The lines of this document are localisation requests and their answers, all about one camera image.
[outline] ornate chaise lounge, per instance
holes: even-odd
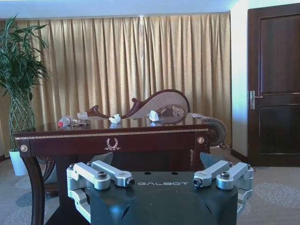
[[[144,101],[139,101],[136,98],[132,99],[133,106],[130,111],[121,115],[124,118],[142,118],[149,114],[150,110],[156,110],[161,116],[193,116],[209,123],[210,128],[207,133],[207,138],[210,142],[210,146],[225,146],[224,140],[226,137],[225,124],[215,118],[206,117],[201,114],[191,113],[190,105],[187,97],[178,90],[162,90],[151,95]],[[108,119],[109,115],[104,115],[99,112],[99,106],[95,105],[84,113],[84,119],[89,120],[101,120]],[[46,191],[55,190],[56,170],[54,157],[47,156],[45,158],[46,170],[44,173],[44,182]]]

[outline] decorative wreath emblem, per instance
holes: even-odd
[[[108,138],[106,140],[107,147],[105,148],[105,150],[115,151],[115,150],[121,149],[120,147],[118,147],[118,139],[117,138],[114,139],[114,146],[111,146],[111,144],[109,143],[109,141],[110,141],[110,138]]]

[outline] dark wooden door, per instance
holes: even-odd
[[[300,4],[248,11],[248,80],[249,162],[300,166]]]

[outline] braided plant stem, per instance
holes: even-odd
[[[13,151],[18,147],[15,143],[13,133],[21,130],[29,130],[34,128],[34,113],[30,105],[27,93],[16,91],[11,93],[11,105],[9,110],[9,142]]]

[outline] white ceiling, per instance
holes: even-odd
[[[133,16],[229,12],[239,0],[0,0],[0,18]]]

